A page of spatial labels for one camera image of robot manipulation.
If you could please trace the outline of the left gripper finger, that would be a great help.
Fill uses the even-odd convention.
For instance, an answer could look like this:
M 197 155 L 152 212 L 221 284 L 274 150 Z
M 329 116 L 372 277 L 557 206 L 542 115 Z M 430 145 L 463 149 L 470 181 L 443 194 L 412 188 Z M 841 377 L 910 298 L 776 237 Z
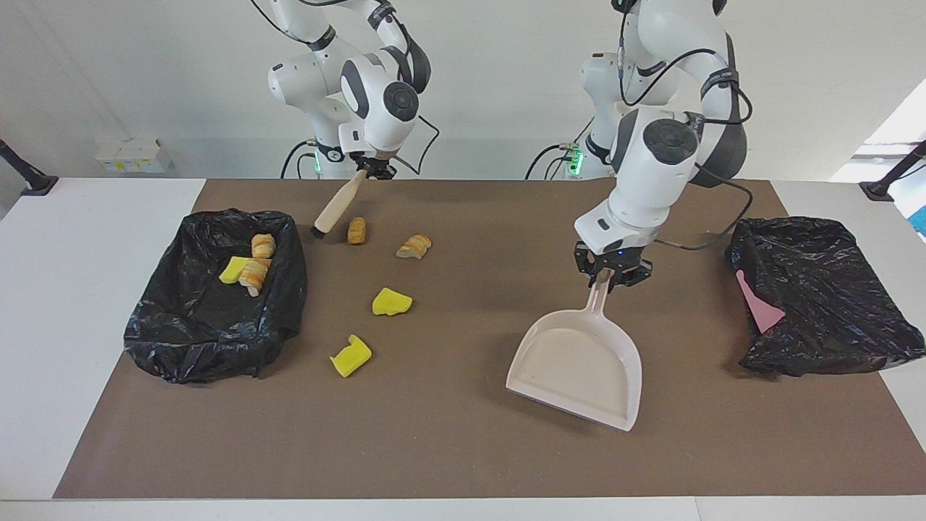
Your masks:
M 653 264 L 650 261 L 639 261 L 635 267 L 623 267 L 611 276 L 611 291 L 617 287 L 632 287 L 642 283 L 652 276 Z
M 604 269 L 604 265 L 600 263 L 598 256 L 593 254 L 591 250 L 575 250 L 574 258 L 578 271 L 583 276 L 587 276 L 589 286 L 593 286 L 598 280 L 598 274 Z

